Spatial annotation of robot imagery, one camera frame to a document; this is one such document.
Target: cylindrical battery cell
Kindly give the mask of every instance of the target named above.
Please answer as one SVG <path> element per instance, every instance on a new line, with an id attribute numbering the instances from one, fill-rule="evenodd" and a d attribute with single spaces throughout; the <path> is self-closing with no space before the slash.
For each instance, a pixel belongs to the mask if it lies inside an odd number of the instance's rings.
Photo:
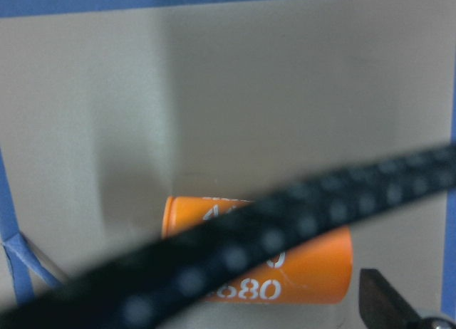
<path id="1" fill-rule="evenodd" d="M 162 235 L 184 231 L 249 201 L 218 197 L 169 197 Z M 353 267 L 348 227 L 331 231 L 279 254 L 207 296 L 232 303 L 337 303 L 345 296 Z"/>

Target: orange battery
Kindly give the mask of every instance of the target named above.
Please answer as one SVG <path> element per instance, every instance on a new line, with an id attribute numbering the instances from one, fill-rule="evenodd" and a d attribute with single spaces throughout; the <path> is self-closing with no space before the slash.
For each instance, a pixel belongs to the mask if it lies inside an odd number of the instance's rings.
<path id="1" fill-rule="evenodd" d="M 168 197 L 164 237 L 221 216 L 249 201 L 218 197 Z M 353 267 L 348 227 L 313 239 L 251 270 L 208 295 L 231 303 L 337 303 L 345 296 Z"/>

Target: black hose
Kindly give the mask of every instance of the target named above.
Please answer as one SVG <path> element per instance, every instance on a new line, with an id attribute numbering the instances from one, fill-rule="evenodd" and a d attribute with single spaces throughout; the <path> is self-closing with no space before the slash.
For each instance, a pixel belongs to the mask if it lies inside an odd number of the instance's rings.
<path id="1" fill-rule="evenodd" d="M 339 169 L 86 273 L 0 328 L 154 328 L 284 250 L 455 186 L 456 145 Z"/>

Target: blurry black cable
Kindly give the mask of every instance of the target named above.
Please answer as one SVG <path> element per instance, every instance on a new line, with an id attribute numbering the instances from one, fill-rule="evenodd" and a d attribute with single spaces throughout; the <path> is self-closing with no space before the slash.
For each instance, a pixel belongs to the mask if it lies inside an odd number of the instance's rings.
<path id="1" fill-rule="evenodd" d="M 90 271 L 0 329 L 154 328 L 284 250 L 455 186 L 455 145 L 322 174 Z"/>

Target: black cable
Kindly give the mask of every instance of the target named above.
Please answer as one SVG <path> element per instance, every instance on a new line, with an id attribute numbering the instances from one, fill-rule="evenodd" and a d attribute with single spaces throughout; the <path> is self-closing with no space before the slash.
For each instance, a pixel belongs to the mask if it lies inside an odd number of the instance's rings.
<path id="1" fill-rule="evenodd" d="M 284 250 L 455 186 L 455 145 L 339 169 L 86 273 L 0 328 L 153 328 Z"/>

